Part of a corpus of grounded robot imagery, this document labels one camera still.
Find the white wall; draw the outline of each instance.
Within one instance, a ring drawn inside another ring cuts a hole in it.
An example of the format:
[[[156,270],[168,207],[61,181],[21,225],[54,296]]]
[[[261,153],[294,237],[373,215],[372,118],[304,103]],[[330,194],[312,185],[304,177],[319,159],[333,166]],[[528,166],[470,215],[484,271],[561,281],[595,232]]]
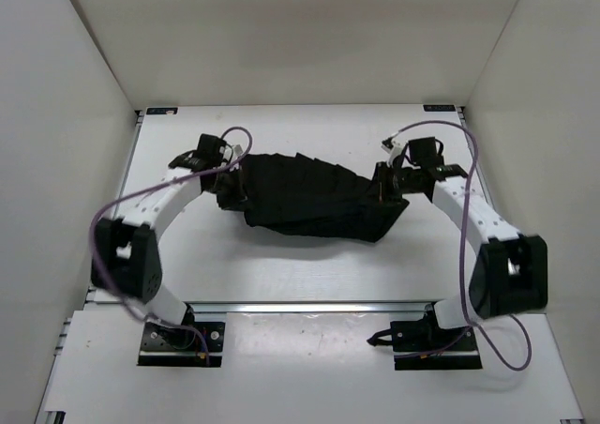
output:
[[[600,422],[599,107],[600,0],[520,0],[467,117],[502,210],[548,242],[547,312],[588,422]]]
[[[0,422],[33,422],[135,115],[68,0],[0,0]]]
[[[75,0],[135,107],[464,104],[517,0]]]

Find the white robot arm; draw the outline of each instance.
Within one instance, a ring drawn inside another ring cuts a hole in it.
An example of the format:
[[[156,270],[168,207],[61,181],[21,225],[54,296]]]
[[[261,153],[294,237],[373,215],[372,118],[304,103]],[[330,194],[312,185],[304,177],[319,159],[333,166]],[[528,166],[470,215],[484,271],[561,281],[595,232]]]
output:
[[[385,183],[382,189],[396,196],[424,193],[462,228],[467,175],[460,166],[444,163],[442,143],[435,138],[422,138],[398,144],[390,138],[382,142],[382,147],[389,153],[388,161],[378,164],[379,178]],[[403,166],[405,161],[412,167]],[[436,326],[460,328],[546,306],[548,249],[540,236],[523,235],[474,189],[469,194],[469,214],[463,231],[477,256],[466,294],[469,319],[457,295],[433,304]]]
[[[228,164],[242,153],[241,147],[203,134],[198,148],[186,152],[170,165],[161,178],[173,182],[202,170]],[[158,241],[184,207],[211,190],[216,176],[172,183],[166,189],[148,193],[115,219],[102,219],[96,227],[98,250],[119,290],[135,299],[160,320],[174,324],[193,321],[191,307],[177,298],[162,281]],[[103,288],[101,276],[92,268],[92,283]]]

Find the black fabric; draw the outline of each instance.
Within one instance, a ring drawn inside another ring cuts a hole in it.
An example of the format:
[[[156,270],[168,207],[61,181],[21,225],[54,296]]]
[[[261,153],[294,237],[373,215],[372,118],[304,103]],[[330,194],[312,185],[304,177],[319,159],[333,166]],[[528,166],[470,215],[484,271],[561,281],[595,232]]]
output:
[[[241,172],[246,223],[285,235],[376,242],[408,205],[381,203],[376,182],[300,154],[248,155]]]

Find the white panel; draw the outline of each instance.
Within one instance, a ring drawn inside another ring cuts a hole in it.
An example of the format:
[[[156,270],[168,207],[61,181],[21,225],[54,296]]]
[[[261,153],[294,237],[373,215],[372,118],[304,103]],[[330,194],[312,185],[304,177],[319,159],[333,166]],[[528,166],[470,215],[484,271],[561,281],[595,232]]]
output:
[[[513,363],[524,341],[511,320],[489,325]],[[523,316],[532,365],[510,372],[482,342],[480,371],[394,371],[366,339],[385,314],[228,315],[218,369],[136,366],[142,328],[120,310],[75,314],[48,410],[65,424],[402,422],[558,423],[580,413],[546,316]]]
[[[34,421],[135,115],[68,0],[0,0],[0,422]]]
[[[548,242],[547,309],[589,422],[600,422],[600,2],[521,0],[469,102],[487,174]]]
[[[174,115],[147,115],[126,192],[164,175],[177,155],[196,147],[201,133],[220,135],[246,126],[252,152],[296,152],[338,163],[371,178],[387,159],[381,141],[412,122],[447,119],[422,105],[322,105],[184,107]],[[448,162],[465,168],[471,154],[465,135],[447,126],[411,130],[405,140],[435,135]],[[231,141],[245,144],[244,134]],[[480,188],[478,179],[473,185]],[[186,301],[432,300],[458,293],[458,229],[424,195],[411,204],[376,244],[282,236],[248,227],[240,213],[218,209],[215,196],[191,203],[160,240],[164,280]],[[468,270],[473,252],[468,252]],[[97,300],[112,299],[100,292]]]
[[[517,0],[76,0],[134,106],[464,104]]]

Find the purple cable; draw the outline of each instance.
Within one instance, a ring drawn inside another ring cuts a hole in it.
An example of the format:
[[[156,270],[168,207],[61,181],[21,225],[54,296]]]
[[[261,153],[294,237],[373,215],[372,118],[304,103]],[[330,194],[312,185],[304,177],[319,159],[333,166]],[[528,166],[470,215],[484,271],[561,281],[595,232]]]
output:
[[[460,244],[459,244],[459,250],[458,250],[458,253],[459,253],[459,256],[458,256],[458,281],[460,283],[460,285],[459,285],[460,307],[462,308],[462,314],[465,318],[465,321],[467,321],[467,324],[469,324],[469,326],[477,327],[479,329],[479,331],[481,332],[481,335],[484,337],[484,339],[486,340],[486,342],[489,345],[489,347],[491,348],[491,350],[498,357],[498,359],[503,363],[504,366],[506,366],[508,369],[510,369],[512,371],[525,371],[527,369],[527,367],[530,365],[530,363],[532,362],[533,349],[532,349],[532,341],[530,339],[529,333],[527,332],[527,329],[525,328],[525,326],[519,321],[519,319],[516,316],[513,316],[512,314],[510,315],[510,317],[518,324],[518,326],[520,327],[520,329],[523,332],[523,335],[525,336],[525,341],[527,342],[527,358],[525,360],[525,363],[523,363],[521,366],[513,366],[506,361],[506,359],[503,357],[503,355],[501,354],[498,347],[496,347],[496,344],[494,344],[494,342],[491,340],[491,338],[487,334],[486,330],[483,327],[481,327],[479,324],[477,324],[475,321],[473,321],[467,311],[467,293],[465,291],[465,252],[466,252],[466,247],[467,247],[467,224],[469,222],[469,203],[470,203],[470,199],[471,199],[471,183],[473,181],[473,176],[475,173],[475,169],[477,167],[477,161],[479,160],[479,146],[477,145],[477,140],[475,139],[475,135],[473,135],[469,130],[465,129],[464,127],[460,126],[459,124],[455,124],[454,122],[443,121],[443,120],[427,120],[427,121],[415,122],[414,124],[410,124],[409,126],[405,127],[404,129],[400,129],[392,138],[396,138],[400,133],[402,133],[406,130],[414,129],[415,127],[419,127],[419,126],[424,126],[425,124],[443,124],[445,126],[450,126],[450,127],[454,127],[456,129],[462,130],[467,135],[467,137],[471,140],[471,143],[472,143],[472,163],[471,163],[471,167],[469,168],[469,171],[467,172],[467,180],[465,182],[465,200],[464,200],[464,206],[463,206],[463,210],[462,210],[462,222],[460,224]],[[454,341],[450,342],[449,344],[446,344],[444,347],[442,347],[440,349],[435,349],[432,351],[417,352],[417,353],[413,353],[413,354],[405,354],[403,356],[397,356],[397,357],[398,358],[411,358],[411,357],[417,357],[417,356],[431,356],[434,354],[439,354],[439,353],[449,349],[450,347],[454,346],[458,341],[460,341],[460,339],[462,337],[465,336],[465,334],[467,333],[468,330],[469,330],[468,327],[465,328],[462,331],[462,333]]]
[[[98,251],[98,245],[96,242],[95,229],[96,229],[96,225],[98,224],[98,222],[102,219],[102,216],[104,216],[104,214],[108,210],[113,208],[115,205],[121,204],[121,203],[128,201],[129,199],[133,199],[135,197],[143,196],[144,194],[149,194],[149,193],[160,191],[161,189],[165,189],[171,185],[176,185],[176,184],[187,182],[194,178],[203,177],[205,175],[223,173],[225,171],[229,171],[236,164],[239,164],[239,162],[248,154],[248,152],[252,148],[252,135],[250,134],[250,132],[248,130],[244,129],[243,127],[231,127],[229,129],[225,130],[225,132],[221,135],[221,139],[224,139],[230,132],[235,131],[235,130],[243,131],[246,134],[247,139],[248,139],[246,150],[237,159],[228,163],[225,166],[221,166],[221,167],[215,168],[215,169],[209,169],[206,171],[201,171],[199,173],[194,173],[194,174],[190,174],[190,175],[184,175],[182,177],[175,178],[168,182],[159,183],[159,184],[155,185],[154,187],[149,187],[146,189],[141,189],[139,191],[131,192],[130,194],[127,194],[127,195],[122,196],[112,202],[107,203],[106,205],[102,206],[97,211],[97,213],[94,215],[94,217],[92,218],[92,223],[90,224],[90,228],[89,228],[89,232],[88,232],[88,236],[87,236],[90,251],[92,253],[92,263],[94,264],[94,267],[96,268],[98,274],[102,278],[102,282],[106,286],[106,290],[119,299],[119,302],[125,308],[125,310],[129,314],[129,316],[131,316],[135,321],[138,321],[141,323],[145,323],[148,319],[155,319],[155,320],[160,321],[160,323],[162,325],[165,325],[165,326],[168,326],[171,328],[178,328],[181,330],[188,330],[188,331],[194,333],[194,335],[196,337],[198,337],[198,339],[200,340],[200,342],[202,344],[202,351],[206,355],[206,365],[207,366],[209,365],[208,346],[206,345],[206,340],[204,339],[204,335],[202,334],[202,332],[200,332],[200,330],[198,330],[197,328],[192,327],[192,326],[181,326],[179,324],[169,323],[167,321],[164,321],[164,320],[158,318],[153,313],[148,314],[144,317],[141,317],[128,304],[127,298],[117,287],[116,283],[113,280],[113,277],[111,276],[111,273],[109,272],[108,268],[106,267],[106,265],[102,261],[102,258],[100,257],[100,254]]]

